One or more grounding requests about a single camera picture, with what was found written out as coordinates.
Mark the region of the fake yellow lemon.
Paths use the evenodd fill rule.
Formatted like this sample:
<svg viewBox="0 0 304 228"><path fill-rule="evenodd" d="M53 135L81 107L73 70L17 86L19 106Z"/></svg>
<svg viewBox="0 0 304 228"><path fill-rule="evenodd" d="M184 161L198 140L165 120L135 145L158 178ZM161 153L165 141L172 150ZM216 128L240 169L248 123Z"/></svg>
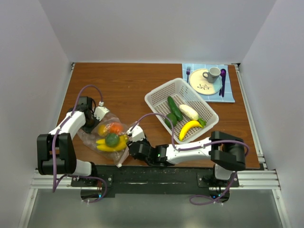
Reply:
<svg viewBox="0 0 304 228"><path fill-rule="evenodd" d="M108 135L108 127L106 125L100 125L97 129L97 133L101 137L106 137Z"/></svg>

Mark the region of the fake yellow banana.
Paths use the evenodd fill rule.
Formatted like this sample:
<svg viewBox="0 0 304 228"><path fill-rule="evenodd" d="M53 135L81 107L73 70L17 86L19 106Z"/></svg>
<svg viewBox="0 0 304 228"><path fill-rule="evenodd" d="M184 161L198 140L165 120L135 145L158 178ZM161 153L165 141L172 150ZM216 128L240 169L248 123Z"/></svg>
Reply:
<svg viewBox="0 0 304 228"><path fill-rule="evenodd" d="M96 148L104 152L117 152L126 148L128 137L126 135L108 134L104 139L96 141Z"/></svg>
<svg viewBox="0 0 304 228"><path fill-rule="evenodd" d="M183 141L183 139L185 138L187 132L195 127L198 128L204 128L206 126L205 121L198 121L198 120L192 120L187 122L181 129L180 134L179 134L179 140Z"/></svg>

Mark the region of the fake orange fruit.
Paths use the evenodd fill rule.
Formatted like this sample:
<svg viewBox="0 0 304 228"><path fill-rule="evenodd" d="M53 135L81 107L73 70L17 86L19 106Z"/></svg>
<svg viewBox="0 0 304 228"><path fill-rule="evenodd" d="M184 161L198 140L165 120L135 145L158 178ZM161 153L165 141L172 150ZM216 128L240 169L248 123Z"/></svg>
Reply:
<svg viewBox="0 0 304 228"><path fill-rule="evenodd" d="M109 133L115 133L117 135L121 134L124 131L124 127L121 123L111 123L109 125Z"/></svg>

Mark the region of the clear zip top bag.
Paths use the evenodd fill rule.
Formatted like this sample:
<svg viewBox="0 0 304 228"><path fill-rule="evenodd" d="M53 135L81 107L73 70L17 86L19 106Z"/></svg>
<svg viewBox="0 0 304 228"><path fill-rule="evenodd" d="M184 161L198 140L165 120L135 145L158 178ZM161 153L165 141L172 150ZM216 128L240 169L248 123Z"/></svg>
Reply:
<svg viewBox="0 0 304 228"><path fill-rule="evenodd" d="M129 155L127 130L130 124L124 124L113 113L108 113L90 133L83 129L77 135L85 146L107 159L113 160L117 167L122 167Z"/></svg>

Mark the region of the fake green bell pepper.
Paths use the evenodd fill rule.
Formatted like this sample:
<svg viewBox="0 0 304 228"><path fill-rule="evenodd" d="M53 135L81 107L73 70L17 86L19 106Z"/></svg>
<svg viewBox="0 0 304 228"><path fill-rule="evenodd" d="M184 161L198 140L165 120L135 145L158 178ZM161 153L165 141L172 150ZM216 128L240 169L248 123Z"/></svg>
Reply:
<svg viewBox="0 0 304 228"><path fill-rule="evenodd" d="M120 142L120 137L115 133L109 133L105 138L105 144L108 147L116 147Z"/></svg>

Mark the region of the fake green lime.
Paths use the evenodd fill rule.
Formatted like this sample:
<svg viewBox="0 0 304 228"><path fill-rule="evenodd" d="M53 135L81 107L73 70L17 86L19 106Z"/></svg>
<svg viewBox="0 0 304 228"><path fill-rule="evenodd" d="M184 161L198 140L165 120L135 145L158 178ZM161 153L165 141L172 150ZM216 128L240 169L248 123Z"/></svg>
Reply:
<svg viewBox="0 0 304 228"><path fill-rule="evenodd" d="M177 118L173 113L169 113L166 115L164 122L171 129L177 125Z"/></svg>

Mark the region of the fake green cucumber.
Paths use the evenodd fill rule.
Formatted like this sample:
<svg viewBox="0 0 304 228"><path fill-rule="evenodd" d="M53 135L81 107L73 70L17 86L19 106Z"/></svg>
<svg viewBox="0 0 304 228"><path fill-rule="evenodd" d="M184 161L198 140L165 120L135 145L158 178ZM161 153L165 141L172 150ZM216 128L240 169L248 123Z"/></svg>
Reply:
<svg viewBox="0 0 304 228"><path fill-rule="evenodd" d="M171 96L167 97L167 102L171 112L176 116L177 121L182 121L183 115Z"/></svg>

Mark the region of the fake white radish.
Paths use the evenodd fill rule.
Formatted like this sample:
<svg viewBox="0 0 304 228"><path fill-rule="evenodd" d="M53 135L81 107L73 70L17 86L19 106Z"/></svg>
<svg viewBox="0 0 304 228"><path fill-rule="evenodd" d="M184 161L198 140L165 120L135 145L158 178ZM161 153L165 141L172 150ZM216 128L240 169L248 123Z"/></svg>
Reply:
<svg viewBox="0 0 304 228"><path fill-rule="evenodd" d="M199 118L199 114L197 113L197 111L195 111L192 107L186 104L179 105L179 110L191 120L197 121Z"/></svg>

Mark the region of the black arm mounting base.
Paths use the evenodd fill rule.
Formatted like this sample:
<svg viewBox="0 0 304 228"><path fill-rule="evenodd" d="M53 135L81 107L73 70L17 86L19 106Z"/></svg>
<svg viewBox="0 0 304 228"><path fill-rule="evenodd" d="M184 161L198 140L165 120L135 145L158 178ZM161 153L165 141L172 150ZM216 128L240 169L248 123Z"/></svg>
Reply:
<svg viewBox="0 0 304 228"><path fill-rule="evenodd" d="M95 173L106 181L107 197L116 194L180 194L214 196L231 183L239 186L237 177L216 180L212 168L97 165Z"/></svg>

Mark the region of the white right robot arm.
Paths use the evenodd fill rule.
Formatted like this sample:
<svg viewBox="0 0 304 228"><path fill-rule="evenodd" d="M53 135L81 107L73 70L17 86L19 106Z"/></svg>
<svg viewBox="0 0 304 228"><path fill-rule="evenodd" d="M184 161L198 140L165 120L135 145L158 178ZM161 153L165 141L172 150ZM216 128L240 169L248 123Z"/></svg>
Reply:
<svg viewBox="0 0 304 228"><path fill-rule="evenodd" d="M210 137L186 144L163 144L152 147L142 128L128 130L129 154L151 167L165 168L187 161L210 160L215 163L212 182L221 187L232 173L246 169L249 146L233 135L214 131Z"/></svg>

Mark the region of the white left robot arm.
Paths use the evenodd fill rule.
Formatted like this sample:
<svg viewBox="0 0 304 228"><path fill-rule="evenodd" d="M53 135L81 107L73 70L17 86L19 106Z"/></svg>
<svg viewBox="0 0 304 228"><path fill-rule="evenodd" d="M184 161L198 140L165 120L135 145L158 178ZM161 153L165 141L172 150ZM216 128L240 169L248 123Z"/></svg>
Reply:
<svg viewBox="0 0 304 228"><path fill-rule="evenodd" d="M83 96L77 101L76 110L70 108L64 120L48 134L37 137L38 172L41 175L66 174L80 177L87 186L98 182L94 163L76 158L73 138L78 131L90 135L102 117L94 113L98 106L95 100Z"/></svg>

